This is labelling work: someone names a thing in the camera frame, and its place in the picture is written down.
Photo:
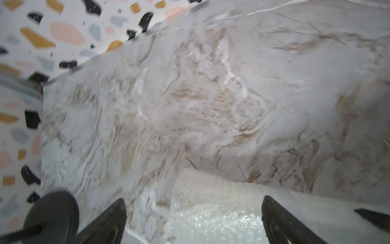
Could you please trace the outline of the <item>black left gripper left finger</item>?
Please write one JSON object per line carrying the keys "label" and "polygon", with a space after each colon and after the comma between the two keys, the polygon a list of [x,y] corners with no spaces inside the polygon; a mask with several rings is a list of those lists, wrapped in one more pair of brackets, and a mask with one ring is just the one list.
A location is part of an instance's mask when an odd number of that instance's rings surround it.
{"label": "black left gripper left finger", "polygon": [[126,204],[119,198],[67,244],[120,244],[126,222]]}

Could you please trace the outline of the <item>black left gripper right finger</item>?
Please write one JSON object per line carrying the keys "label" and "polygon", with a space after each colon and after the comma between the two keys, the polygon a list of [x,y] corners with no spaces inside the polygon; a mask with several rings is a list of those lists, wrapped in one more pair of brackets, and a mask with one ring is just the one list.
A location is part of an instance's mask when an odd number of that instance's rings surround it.
{"label": "black left gripper right finger", "polygon": [[270,244],[324,244],[325,241],[300,222],[274,198],[266,195],[262,221]]}

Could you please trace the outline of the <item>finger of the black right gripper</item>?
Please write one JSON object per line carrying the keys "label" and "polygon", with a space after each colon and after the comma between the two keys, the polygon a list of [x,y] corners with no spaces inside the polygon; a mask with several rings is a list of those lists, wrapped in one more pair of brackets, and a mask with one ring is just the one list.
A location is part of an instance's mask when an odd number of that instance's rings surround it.
{"label": "finger of the black right gripper", "polygon": [[378,229],[387,233],[390,232],[390,215],[363,208],[357,208],[354,212],[359,214],[363,219],[367,220]]}

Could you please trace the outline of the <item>clear bubble wrap sheet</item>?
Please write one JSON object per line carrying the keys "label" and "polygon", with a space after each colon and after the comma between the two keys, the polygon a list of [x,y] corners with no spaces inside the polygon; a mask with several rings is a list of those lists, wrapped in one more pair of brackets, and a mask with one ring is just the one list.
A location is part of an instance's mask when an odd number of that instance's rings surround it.
{"label": "clear bubble wrap sheet", "polygon": [[173,187],[168,227],[175,244],[266,244],[263,218],[288,212],[315,234],[316,243],[389,243],[389,231],[363,218],[358,209],[390,213],[386,205],[231,182],[184,169]]}

